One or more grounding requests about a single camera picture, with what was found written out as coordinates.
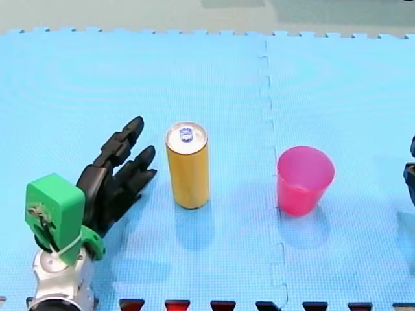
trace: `cup rim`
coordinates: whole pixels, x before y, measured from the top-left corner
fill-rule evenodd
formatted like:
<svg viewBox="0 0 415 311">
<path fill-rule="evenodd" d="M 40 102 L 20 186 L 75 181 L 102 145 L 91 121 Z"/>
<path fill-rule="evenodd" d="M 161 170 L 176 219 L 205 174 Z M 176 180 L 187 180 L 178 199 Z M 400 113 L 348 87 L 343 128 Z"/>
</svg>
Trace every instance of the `cup rim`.
<svg viewBox="0 0 415 311">
<path fill-rule="evenodd" d="M 301 145 L 301 146 L 294 146 L 294 147 L 290 147 L 290 148 L 286 149 L 279 156 L 279 158 L 277 160 L 277 163 L 276 163 L 276 166 L 277 166 L 276 167 L 276 169 L 277 169 L 277 177 L 279 179 L 281 179 L 282 181 L 284 181 L 285 183 L 288 183 L 287 180 L 279 173 L 279 171 L 280 171 L 279 164 L 281 163 L 281 158 L 284 155 L 286 155 L 288 152 L 293 151 L 294 149 L 309 149 L 309 150 L 312 150 L 314 152 L 319 153 L 320 155 L 322 155 L 327 160 L 327 163 L 329 164 L 330 170 L 331 170 L 331 177 L 330 177 L 330 179 L 326 183 L 324 183 L 324 186 L 321 186 L 320 188 L 317 188 L 317 189 L 312 190 L 312 191 L 305 191 L 305 190 L 302 190 L 302 189 L 299 189 L 299 190 L 304 191 L 304 192 L 321 192 L 321 191 L 324 191 L 325 189 L 327 189 L 328 186 L 330 186 L 330 184 L 333 182 L 333 180 L 335 178 L 335 173 L 336 173 L 335 166 L 334 166 L 332 160 L 330 159 L 330 157 L 325 152 L 323 152 L 323 151 L 321 151 L 321 150 L 319 150 L 319 149 L 317 149 L 315 147 L 312 147 L 312 146 Z"/>
</svg>

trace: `green robot part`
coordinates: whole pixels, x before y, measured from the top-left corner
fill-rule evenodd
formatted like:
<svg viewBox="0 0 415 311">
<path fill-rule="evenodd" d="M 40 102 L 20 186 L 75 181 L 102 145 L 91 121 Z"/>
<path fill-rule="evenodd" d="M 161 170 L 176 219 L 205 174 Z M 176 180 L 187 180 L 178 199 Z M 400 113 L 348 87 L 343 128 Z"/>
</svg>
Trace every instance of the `green robot part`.
<svg viewBox="0 0 415 311">
<path fill-rule="evenodd" d="M 105 254 L 102 238 L 82 225 L 84 207 L 82 190 L 57 174 L 27 185 L 25 221 L 42 248 L 55 252 L 67 265 L 75 263 L 82 246 L 94 260 Z"/>
</svg>

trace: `plastic cup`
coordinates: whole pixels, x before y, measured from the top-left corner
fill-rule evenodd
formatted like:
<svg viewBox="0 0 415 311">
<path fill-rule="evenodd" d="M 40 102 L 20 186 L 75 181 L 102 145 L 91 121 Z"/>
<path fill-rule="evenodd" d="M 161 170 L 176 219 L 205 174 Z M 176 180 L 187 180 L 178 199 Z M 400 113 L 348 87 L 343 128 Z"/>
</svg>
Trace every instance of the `plastic cup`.
<svg viewBox="0 0 415 311">
<path fill-rule="evenodd" d="M 335 176 L 335 168 L 323 152 L 297 146 L 283 152 L 277 163 L 277 204 L 292 216 L 312 211 Z"/>
</svg>

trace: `yellow can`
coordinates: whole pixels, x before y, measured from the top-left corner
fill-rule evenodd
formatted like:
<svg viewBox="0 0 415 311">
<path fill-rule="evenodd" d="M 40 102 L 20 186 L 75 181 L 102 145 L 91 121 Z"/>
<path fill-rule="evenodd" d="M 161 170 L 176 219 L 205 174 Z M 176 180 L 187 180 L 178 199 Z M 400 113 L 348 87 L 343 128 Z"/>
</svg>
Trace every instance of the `yellow can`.
<svg viewBox="0 0 415 311">
<path fill-rule="evenodd" d="M 186 209 L 203 206 L 210 196 L 208 135 L 196 123 L 180 122 L 167 132 L 174 200 Z"/>
</svg>

